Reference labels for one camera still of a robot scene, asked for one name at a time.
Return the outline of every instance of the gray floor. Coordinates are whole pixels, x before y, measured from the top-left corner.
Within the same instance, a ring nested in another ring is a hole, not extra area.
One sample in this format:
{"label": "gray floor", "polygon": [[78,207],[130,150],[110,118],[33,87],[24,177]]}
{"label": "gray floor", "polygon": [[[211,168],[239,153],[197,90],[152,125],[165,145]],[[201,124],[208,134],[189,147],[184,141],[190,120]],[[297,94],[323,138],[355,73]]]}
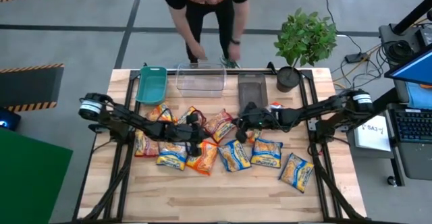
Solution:
{"label": "gray floor", "polygon": [[[329,0],[339,30],[376,32],[378,26],[398,22],[422,0]],[[18,0],[0,3],[0,24],[126,26],[134,0]],[[326,16],[325,0],[251,0],[248,28],[278,29],[289,13],[298,7]],[[135,21],[137,27],[172,28],[163,0],[141,0]],[[205,19],[205,28],[216,28],[213,15]],[[20,133],[74,151],[74,156],[59,195],[51,222],[72,217],[94,135],[88,122],[77,112],[78,99],[86,92],[105,92],[115,64],[123,32],[54,32],[0,30],[0,69],[46,63],[65,63],[59,104],[55,109],[21,113]],[[283,66],[275,57],[273,35],[244,35],[242,67],[263,67],[268,61]],[[379,43],[378,38],[356,37],[364,51]],[[331,58],[319,67],[337,69],[345,54],[357,52],[346,37],[337,38]],[[202,45],[210,61],[221,54],[218,36],[204,34]],[[132,33],[123,68],[139,68],[143,62],[173,67],[186,61],[184,43],[177,34]],[[360,66],[348,77],[365,70]],[[349,72],[352,66],[346,66]],[[340,71],[333,74],[339,78]],[[361,84],[366,80],[357,80]],[[393,86],[380,79],[363,87],[377,98]],[[57,132],[52,125],[60,126]],[[406,179],[406,187],[389,187],[385,178],[391,166],[385,159],[354,158],[358,180],[368,216],[375,220],[405,223],[430,223],[432,217],[432,181]]]}

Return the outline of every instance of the green tray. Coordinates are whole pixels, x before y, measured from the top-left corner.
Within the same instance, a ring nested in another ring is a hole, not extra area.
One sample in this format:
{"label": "green tray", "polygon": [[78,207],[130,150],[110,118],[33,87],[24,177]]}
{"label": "green tray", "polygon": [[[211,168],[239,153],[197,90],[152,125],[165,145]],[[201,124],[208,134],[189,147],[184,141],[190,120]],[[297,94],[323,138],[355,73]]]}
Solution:
{"label": "green tray", "polygon": [[140,85],[136,100],[143,105],[160,105],[165,101],[167,91],[167,69],[160,66],[141,68]]}

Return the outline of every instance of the black keyboard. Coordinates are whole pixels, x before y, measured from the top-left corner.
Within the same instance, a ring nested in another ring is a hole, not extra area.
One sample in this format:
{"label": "black keyboard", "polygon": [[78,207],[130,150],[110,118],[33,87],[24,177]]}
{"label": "black keyboard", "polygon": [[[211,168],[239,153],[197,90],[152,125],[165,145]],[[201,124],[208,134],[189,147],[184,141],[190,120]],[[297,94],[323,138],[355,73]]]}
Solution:
{"label": "black keyboard", "polygon": [[432,143],[432,111],[396,109],[394,129],[402,142]]}

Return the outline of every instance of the green mat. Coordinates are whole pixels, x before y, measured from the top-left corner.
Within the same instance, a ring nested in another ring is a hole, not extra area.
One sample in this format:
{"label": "green mat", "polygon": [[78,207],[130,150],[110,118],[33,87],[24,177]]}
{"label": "green mat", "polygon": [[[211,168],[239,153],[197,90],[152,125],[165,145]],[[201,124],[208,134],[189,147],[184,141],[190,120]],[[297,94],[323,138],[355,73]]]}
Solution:
{"label": "green mat", "polygon": [[0,129],[2,223],[47,224],[72,151]]}

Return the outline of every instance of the potted plant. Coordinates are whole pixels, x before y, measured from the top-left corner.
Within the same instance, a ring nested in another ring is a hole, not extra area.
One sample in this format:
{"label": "potted plant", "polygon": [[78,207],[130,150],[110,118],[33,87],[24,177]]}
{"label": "potted plant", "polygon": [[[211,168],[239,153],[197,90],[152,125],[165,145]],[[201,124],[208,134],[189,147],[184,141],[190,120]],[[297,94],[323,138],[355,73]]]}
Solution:
{"label": "potted plant", "polygon": [[336,47],[335,24],[328,24],[329,17],[320,19],[318,12],[306,15],[298,8],[294,15],[282,24],[281,33],[277,36],[275,47],[279,49],[276,56],[284,57],[289,66],[277,73],[277,89],[289,92],[300,82],[300,72],[295,68],[314,65],[326,59]]}

